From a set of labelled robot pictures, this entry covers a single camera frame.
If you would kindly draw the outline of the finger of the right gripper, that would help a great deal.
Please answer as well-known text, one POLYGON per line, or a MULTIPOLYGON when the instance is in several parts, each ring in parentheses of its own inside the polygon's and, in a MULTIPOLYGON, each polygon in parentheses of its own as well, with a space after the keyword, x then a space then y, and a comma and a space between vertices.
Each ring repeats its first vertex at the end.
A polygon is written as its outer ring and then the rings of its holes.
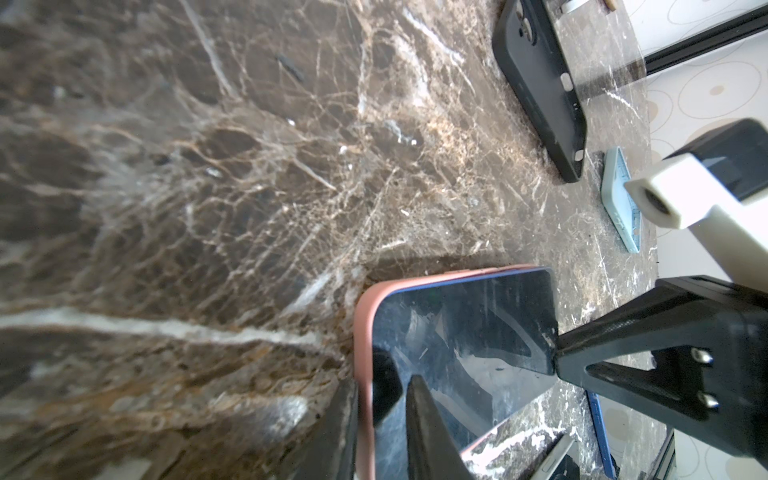
POLYGON ((558 338, 560 379, 767 463, 767 295, 709 276, 655 287, 558 338))

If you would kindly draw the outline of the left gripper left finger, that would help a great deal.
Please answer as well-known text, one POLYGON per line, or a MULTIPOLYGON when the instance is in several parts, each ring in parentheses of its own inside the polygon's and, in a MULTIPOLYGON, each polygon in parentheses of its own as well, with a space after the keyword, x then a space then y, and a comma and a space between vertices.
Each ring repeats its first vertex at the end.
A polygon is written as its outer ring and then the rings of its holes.
POLYGON ((343 380, 305 442, 287 457, 277 479, 353 479, 359 419, 359 388, 343 380))

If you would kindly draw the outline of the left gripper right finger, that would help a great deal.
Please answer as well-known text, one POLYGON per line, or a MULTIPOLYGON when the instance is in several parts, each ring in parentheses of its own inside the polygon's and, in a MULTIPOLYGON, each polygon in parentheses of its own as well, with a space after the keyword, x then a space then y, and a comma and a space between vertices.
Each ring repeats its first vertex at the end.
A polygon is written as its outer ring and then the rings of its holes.
POLYGON ((406 429, 410 480, 473 479, 420 375, 413 375, 408 384, 406 429))

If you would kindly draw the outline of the pink phone case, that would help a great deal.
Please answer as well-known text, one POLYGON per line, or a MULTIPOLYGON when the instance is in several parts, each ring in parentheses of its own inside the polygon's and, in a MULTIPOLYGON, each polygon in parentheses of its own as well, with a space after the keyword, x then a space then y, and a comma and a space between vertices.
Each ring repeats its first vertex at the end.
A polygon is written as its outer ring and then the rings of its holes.
POLYGON ((375 479, 375 440, 373 426, 373 322, 381 302, 400 290, 420 288, 459 279, 493 276, 507 272, 536 270, 531 264, 519 264, 476 270, 455 270, 441 274, 379 282, 360 297, 354 311, 354 378, 359 393, 359 421, 356 450, 356 474, 359 479, 375 479))

